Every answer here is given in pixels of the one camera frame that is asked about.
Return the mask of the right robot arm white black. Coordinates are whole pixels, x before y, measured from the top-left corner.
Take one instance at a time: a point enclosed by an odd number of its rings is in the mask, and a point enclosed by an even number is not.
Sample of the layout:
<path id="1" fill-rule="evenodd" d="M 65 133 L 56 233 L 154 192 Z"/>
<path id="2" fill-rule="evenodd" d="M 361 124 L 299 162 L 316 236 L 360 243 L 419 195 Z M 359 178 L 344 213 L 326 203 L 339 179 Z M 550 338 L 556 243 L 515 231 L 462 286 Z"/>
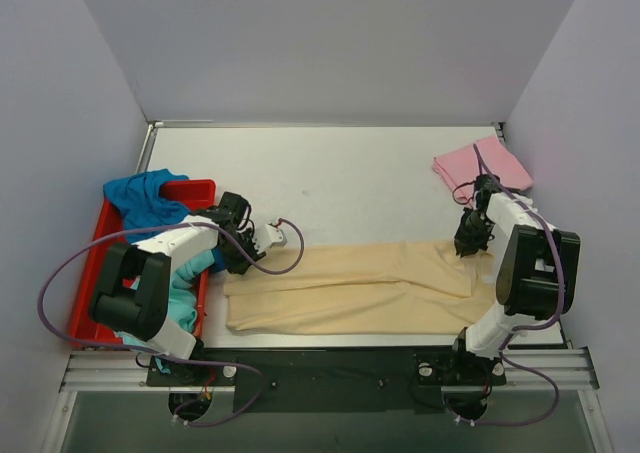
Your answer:
<path id="1" fill-rule="evenodd" d="M 458 382 L 495 360 L 517 335 L 556 324 L 573 305 L 581 239 L 548 224 L 532 202 L 512 192 L 478 193 L 454 235 L 456 255 L 487 252 L 494 259 L 495 302 L 464 328 L 446 358 Z"/>

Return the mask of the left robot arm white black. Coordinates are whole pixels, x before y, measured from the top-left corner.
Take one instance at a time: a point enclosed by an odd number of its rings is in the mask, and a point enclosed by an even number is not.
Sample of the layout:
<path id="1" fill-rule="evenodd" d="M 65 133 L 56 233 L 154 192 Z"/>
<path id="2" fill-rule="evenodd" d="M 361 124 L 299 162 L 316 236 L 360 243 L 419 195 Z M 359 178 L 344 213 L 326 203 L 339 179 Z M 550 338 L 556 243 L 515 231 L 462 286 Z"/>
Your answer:
<path id="1" fill-rule="evenodd" d="M 211 253 L 231 274 L 246 273 L 264 256 L 255 248 L 250 214 L 245 198 L 226 192 L 217 205 L 187 215 L 185 228 L 112 244 L 89 303 L 90 319 L 172 356 L 170 373 L 184 385 L 196 384 L 206 361 L 193 352 L 196 337 L 169 317 L 171 275 L 201 253 Z"/>

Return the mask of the cream yellow t-shirt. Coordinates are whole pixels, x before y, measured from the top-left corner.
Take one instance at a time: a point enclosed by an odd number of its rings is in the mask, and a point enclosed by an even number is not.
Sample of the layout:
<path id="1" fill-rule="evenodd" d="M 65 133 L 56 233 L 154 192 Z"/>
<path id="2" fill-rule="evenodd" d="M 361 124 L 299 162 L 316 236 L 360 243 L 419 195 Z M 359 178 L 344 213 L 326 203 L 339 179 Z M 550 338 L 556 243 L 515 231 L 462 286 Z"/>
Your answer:
<path id="1" fill-rule="evenodd" d="M 283 275 L 227 277 L 226 326 L 285 335 L 456 334 L 495 301 L 493 257 L 451 241 L 318 246 Z"/>

